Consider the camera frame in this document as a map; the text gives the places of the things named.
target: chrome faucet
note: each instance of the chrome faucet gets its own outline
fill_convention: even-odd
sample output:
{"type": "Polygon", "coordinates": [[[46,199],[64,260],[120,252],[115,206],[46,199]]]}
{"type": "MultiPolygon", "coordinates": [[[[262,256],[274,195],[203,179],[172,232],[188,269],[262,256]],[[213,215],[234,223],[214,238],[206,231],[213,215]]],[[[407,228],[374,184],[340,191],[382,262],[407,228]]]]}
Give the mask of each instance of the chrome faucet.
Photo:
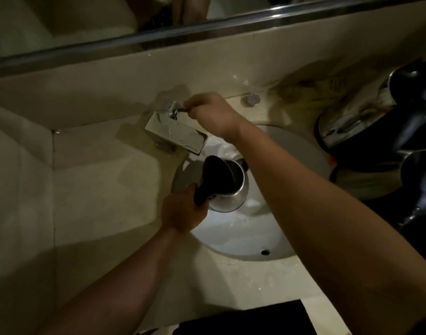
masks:
{"type": "Polygon", "coordinates": [[[177,121],[185,108],[172,102],[166,110],[155,111],[145,125],[145,132],[154,140],[157,147],[173,153],[177,146],[199,155],[207,141],[207,135],[177,121]]]}

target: marble countertop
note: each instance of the marble countertop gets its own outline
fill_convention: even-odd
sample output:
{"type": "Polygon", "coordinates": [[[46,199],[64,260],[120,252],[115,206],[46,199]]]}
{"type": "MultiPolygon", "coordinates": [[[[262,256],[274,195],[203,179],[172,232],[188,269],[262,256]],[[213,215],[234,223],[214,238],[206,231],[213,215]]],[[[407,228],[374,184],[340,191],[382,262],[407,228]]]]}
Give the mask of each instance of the marble countertop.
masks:
{"type": "MultiPolygon", "coordinates": [[[[338,94],[320,87],[259,93],[229,103],[249,120],[286,127],[316,144],[313,125],[338,94]]],[[[54,221],[58,305],[126,258],[158,229],[160,206],[187,153],[160,150],[143,131],[147,116],[67,129],[54,136],[54,221]]],[[[202,130],[181,114],[179,120],[202,130]]],[[[230,259],[194,237],[176,255],[142,329],[295,299],[323,296],[297,256],[230,259]]]]}

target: sink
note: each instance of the sink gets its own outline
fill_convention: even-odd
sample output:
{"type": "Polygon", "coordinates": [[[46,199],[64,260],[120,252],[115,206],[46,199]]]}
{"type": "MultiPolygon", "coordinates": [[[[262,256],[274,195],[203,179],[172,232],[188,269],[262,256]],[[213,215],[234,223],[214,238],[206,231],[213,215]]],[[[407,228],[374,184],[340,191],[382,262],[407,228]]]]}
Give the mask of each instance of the sink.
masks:
{"type": "MultiPolygon", "coordinates": [[[[321,149],[289,130],[269,125],[259,125],[259,128],[305,166],[323,178],[329,178],[331,167],[321,149]]],[[[212,136],[199,156],[191,154],[177,169],[172,191],[181,191],[193,182],[199,184],[203,161],[210,155],[241,157],[233,145],[212,136]]],[[[192,234],[206,247],[235,259],[268,261],[295,255],[261,195],[251,170],[247,173],[249,194],[244,204],[231,213],[209,209],[206,219],[192,234]]]]}

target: mirror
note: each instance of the mirror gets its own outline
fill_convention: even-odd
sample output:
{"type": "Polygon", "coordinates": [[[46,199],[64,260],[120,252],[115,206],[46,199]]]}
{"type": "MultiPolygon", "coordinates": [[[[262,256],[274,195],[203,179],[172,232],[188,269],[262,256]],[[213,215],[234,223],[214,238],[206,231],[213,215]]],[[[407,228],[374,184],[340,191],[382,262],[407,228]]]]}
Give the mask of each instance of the mirror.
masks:
{"type": "Polygon", "coordinates": [[[311,0],[0,0],[0,58],[311,0]]]}

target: person's left hand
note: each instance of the person's left hand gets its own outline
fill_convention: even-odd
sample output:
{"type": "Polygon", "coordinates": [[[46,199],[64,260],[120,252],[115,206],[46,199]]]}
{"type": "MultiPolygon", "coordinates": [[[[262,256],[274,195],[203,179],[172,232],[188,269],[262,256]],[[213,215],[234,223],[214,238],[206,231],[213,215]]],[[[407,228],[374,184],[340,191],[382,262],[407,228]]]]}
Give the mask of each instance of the person's left hand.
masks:
{"type": "Polygon", "coordinates": [[[211,0],[173,0],[173,24],[191,24],[207,20],[211,0]]]}
{"type": "Polygon", "coordinates": [[[207,216],[208,200],[201,206],[194,204],[196,185],[189,186],[181,194],[170,194],[163,200],[162,228],[175,228],[188,233],[196,228],[207,216]]]}

